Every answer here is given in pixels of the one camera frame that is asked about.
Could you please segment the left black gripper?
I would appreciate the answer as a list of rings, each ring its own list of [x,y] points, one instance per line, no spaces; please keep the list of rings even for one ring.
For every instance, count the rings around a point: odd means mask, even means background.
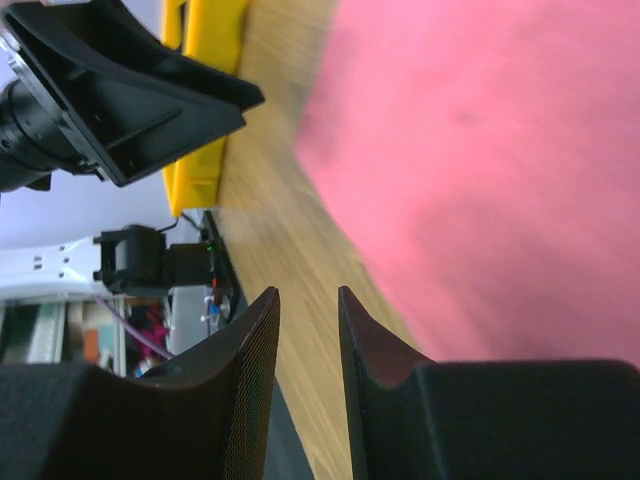
[[[238,108],[265,101],[248,81],[161,44],[120,1],[3,11],[16,74],[1,91],[1,191],[51,189],[54,172],[126,186],[166,166],[157,78]]]

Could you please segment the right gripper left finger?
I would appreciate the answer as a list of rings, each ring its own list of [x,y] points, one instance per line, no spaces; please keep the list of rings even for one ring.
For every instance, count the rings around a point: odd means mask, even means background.
[[[137,379],[88,363],[3,366],[2,477],[261,478],[279,325],[271,287]]]

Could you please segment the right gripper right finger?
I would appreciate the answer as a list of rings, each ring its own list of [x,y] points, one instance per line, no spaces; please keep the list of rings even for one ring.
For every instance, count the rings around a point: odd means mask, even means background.
[[[435,362],[347,287],[339,339],[357,479],[635,479],[639,373],[614,360]]]

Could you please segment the red t shirt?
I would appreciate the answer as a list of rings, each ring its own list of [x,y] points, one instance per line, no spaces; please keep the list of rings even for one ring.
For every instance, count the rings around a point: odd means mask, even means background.
[[[425,354],[639,360],[639,5],[343,1],[297,156]]]

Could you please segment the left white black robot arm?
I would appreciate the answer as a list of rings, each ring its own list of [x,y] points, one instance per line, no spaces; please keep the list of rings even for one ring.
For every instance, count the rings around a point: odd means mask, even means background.
[[[162,45],[119,1],[1,12],[1,44],[16,74],[1,94],[1,190],[45,192],[55,172],[124,187],[241,129],[260,105],[254,84]],[[70,242],[5,250],[5,300],[163,296],[208,285],[209,243],[169,244],[130,225]]]

